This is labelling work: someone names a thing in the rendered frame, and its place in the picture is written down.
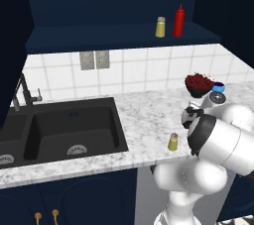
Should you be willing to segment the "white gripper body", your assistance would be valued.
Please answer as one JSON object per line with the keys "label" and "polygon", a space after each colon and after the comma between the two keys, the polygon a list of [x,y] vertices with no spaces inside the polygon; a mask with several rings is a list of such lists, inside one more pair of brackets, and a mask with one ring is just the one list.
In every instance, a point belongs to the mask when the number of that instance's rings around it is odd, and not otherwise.
{"label": "white gripper body", "polygon": [[204,114],[204,110],[197,103],[190,101],[188,107],[182,113],[182,125],[188,129],[192,121]]}

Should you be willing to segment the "yellow shaker with grey lid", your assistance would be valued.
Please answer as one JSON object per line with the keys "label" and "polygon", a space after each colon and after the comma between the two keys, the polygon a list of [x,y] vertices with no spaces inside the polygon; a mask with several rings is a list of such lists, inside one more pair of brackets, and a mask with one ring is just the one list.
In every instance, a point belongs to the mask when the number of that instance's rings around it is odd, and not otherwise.
{"label": "yellow shaker with grey lid", "polygon": [[172,152],[174,152],[178,148],[178,134],[172,133],[169,143],[168,143],[168,149]]}
{"label": "yellow shaker with grey lid", "polygon": [[155,36],[157,38],[163,38],[166,33],[166,18],[159,17],[157,20],[156,33]]}

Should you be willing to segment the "red condiment bottle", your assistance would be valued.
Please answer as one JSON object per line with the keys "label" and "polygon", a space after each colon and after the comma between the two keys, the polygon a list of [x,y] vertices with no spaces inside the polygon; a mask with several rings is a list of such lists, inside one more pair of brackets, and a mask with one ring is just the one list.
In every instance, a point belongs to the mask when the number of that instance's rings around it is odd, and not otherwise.
{"label": "red condiment bottle", "polygon": [[173,35],[175,37],[181,37],[183,35],[184,20],[185,20],[185,10],[183,8],[183,5],[180,5],[180,8],[175,13],[175,23],[173,30]]}

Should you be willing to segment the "black bowl of red fruit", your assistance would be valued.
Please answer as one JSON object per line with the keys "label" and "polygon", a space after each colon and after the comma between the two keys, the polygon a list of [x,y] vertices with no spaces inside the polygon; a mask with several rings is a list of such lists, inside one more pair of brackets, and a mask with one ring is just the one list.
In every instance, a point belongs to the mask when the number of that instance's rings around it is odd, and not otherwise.
{"label": "black bowl of red fruit", "polygon": [[195,73],[186,77],[185,85],[193,98],[201,98],[212,89],[214,82],[200,73]]}

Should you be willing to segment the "small blue bowl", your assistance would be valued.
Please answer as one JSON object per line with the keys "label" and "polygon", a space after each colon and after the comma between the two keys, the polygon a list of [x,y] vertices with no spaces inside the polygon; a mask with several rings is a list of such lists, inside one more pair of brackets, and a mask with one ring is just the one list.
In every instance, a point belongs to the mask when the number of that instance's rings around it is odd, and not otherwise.
{"label": "small blue bowl", "polygon": [[215,92],[223,92],[225,90],[225,85],[222,82],[215,82],[212,90]]}

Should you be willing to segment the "dark blue base cupboard door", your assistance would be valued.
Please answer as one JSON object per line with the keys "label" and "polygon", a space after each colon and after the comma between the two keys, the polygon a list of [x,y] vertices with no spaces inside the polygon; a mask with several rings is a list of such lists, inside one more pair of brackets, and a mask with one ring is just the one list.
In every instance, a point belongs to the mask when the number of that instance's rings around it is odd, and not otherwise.
{"label": "dark blue base cupboard door", "polygon": [[233,180],[217,222],[254,215],[254,180],[237,175]]}
{"label": "dark blue base cupboard door", "polygon": [[46,207],[60,212],[60,225],[134,225],[137,170],[102,173],[50,183]]}
{"label": "dark blue base cupboard door", "polygon": [[36,225],[37,212],[42,213],[40,225],[48,225],[41,196],[33,187],[0,189],[0,225]]}

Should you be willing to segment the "black double sink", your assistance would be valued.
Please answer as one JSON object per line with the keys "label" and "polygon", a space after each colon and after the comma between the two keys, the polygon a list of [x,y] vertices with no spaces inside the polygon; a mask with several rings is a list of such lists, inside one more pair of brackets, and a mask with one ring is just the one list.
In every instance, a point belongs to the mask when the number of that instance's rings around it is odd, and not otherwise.
{"label": "black double sink", "polygon": [[10,109],[0,130],[0,169],[127,150],[112,97]]}

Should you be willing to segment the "black tap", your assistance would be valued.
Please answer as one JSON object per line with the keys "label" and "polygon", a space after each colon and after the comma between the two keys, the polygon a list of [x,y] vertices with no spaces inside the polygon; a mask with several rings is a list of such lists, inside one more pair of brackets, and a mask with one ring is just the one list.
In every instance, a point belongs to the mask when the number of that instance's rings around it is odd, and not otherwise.
{"label": "black tap", "polygon": [[43,97],[41,95],[41,90],[38,90],[38,96],[31,95],[31,92],[30,92],[27,82],[26,82],[25,74],[21,73],[21,76],[20,76],[19,81],[17,83],[16,89],[14,91],[13,99],[12,99],[12,102],[14,104],[14,109],[16,112],[18,112],[20,110],[20,103],[17,98],[17,92],[20,87],[23,87],[23,96],[25,99],[25,103],[28,107],[32,107],[35,102],[41,102],[43,100]]}

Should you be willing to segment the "grey wall socket plate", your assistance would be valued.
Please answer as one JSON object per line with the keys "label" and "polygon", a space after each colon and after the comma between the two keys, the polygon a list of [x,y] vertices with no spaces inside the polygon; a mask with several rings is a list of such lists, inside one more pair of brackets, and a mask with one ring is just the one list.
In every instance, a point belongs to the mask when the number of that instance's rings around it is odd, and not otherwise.
{"label": "grey wall socket plate", "polygon": [[110,66],[109,51],[96,51],[95,56],[97,69],[104,69]]}
{"label": "grey wall socket plate", "polygon": [[95,69],[93,52],[80,52],[79,60],[80,60],[80,68],[82,70]]}

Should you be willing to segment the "dark blue wall cabinet door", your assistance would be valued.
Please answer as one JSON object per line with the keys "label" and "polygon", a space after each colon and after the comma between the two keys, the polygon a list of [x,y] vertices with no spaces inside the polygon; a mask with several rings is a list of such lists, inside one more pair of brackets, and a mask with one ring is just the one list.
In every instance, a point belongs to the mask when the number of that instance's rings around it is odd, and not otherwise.
{"label": "dark blue wall cabinet door", "polygon": [[29,0],[0,0],[0,130],[9,111],[34,30]]}
{"label": "dark blue wall cabinet door", "polygon": [[254,68],[254,0],[195,0],[192,19]]}

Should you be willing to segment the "dark blue open wall cabinet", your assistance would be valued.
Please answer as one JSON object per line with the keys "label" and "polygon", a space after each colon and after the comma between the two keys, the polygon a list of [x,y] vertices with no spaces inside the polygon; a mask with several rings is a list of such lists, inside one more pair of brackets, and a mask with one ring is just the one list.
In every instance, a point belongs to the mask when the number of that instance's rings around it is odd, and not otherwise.
{"label": "dark blue open wall cabinet", "polygon": [[[139,49],[212,44],[220,36],[193,21],[195,0],[29,0],[34,30],[27,53]],[[183,35],[173,35],[175,13],[183,5]],[[163,38],[157,20],[166,18]]]}

